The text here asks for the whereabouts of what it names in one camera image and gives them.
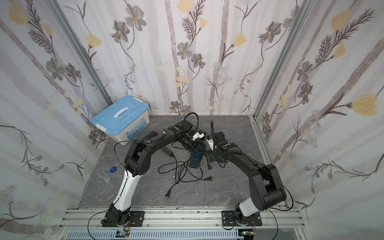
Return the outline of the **dark green hair dryer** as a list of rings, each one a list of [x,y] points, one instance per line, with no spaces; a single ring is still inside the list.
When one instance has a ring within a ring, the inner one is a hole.
[[[197,169],[200,166],[203,156],[205,155],[205,150],[194,150],[191,154],[189,167]]]

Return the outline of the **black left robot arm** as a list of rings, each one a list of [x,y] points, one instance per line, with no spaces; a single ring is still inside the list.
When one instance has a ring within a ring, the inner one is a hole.
[[[197,118],[196,125],[187,120],[187,117],[194,115]],[[200,119],[196,113],[187,114],[180,122],[166,128],[161,135],[154,136],[147,140],[134,140],[125,157],[125,174],[119,192],[106,211],[105,217],[101,220],[103,227],[125,227],[132,219],[130,209],[133,195],[141,177],[151,166],[152,155],[173,143],[180,143],[182,149],[197,155],[200,160],[205,151],[205,138],[207,132],[199,128]]]

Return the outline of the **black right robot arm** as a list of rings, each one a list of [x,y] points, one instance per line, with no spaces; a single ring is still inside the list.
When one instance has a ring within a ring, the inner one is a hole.
[[[213,147],[207,156],[219,162],[230,162],[237,166],[249,179],[250,196],[237,204],[234,215],[240,225],[247,224],[257,213],[267,210],[287,199],[285,187],[278,169],[251,158],[235,143],[229,143],[223,132],[215,132],[211,121]]]

